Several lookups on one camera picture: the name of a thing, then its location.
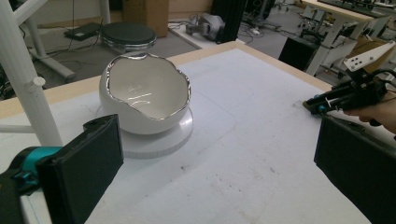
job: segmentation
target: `gray floor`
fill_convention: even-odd
[[[260,29],[260,35],[254,35],[242,23],[238,38],[252,48],[278,58],[287,40],[287,35],[298,35],[301,32],[298,25],[302,20],[299,15],[302,12],[303,10],[298,7],[290,7],[289,11],[286,11],[285,8],[280,10],[273,8],[267,21],[279,24],[280,29],[275,30],[271,25],[264,26]],[[64,28],[40,30],[48,55],[76,73],[76,77],[70,82],[101,75],[107,64],[120,55],[118,51],[103,46],[96,37],[84,41],[71,41],[64,37],[64,31]],[[28,34],[25,41],[28,47],[33,46]],[[197,48],[172,32],[168,32],[167,37],[158,38],[157,43],[149,52],[162,57],[171,57],[193,50],[197,50]],[[35,61],[35,67],[37,73],[47,81],[45,88],[66,84],[63,77],[41,62]],[[326,78],[328,79],[328,77],[325,77],[325,81],[332,84],[339,81],[336,77],[330,77],[330,80],[326,80]]]

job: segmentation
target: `white pole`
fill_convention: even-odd
[[[42,146],[63,145],[44,92],[8,1],[0,0],[0,64]]]
[[[23,4],[14,12],[17,24],[21,25],[46,2],[47,0],[23,0]]]
[[[108,3],[108,0],[100,0],[100,8],[102,12],[103,25],[111,23],[110,5]]]

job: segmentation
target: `egg-shaped bowl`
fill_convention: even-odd
[[[129,52],[112,60],[100,78],[106,114],[118,114],[129,133],[161,133],[176,126],[189,109],[188,77],[165,58]]]

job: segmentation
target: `workbench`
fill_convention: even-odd
[[[170,60],[191,81],[190,139],[164,157],[125,158],[87,223],[369,223],[313,161],[320,119],[302,102],[330,85],[236,42]],[[65,143],[98,116],[98,86],[45,91]],[[18,99],[0,102],[0,123],[27,122]],[[0,139],[0,172],[38,145],[34,134]],[[31,223],[50,222],[42,192],[22,201]]]
[[[318,51],[314,55],[311,63],[305,71],[307,74],[315,76],[318,74],[318,70],[321,66],[324,66],[327,69],[332,67],[333,65],[339,66],[344,58],[353,50],[353,48],[357,44],[356,40],[362,33],[363,29],[370,21],[373,21],[375,18],[340,7],[335,7],[326,3],[322,3],[318,0],[304,0],[303,2],[308,6],[318,8],[320,10],[330,13],[331,16],[335,19],[331,30],[329,31],[329,33],[327,33],[325,39],[321,42]],[[383,18],[377,19],[379,20],[379,23],[383,23],[382,26],[384,26],[387,21],[387,17],[385,15]],[[356,27],[350,35],[349,41],[347,41],[345,44],[340,45],[338,48],[335,48],[332,44],[336,40],[341,29],[343,28],[343,25],[347,22],[356,22]]]

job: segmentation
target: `black stool seat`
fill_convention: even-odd
[[[102,27],[101,38],[112,48],[122,48],[128,51],[151,48],[157,36],[153,30],[142,24],[113,22]]]

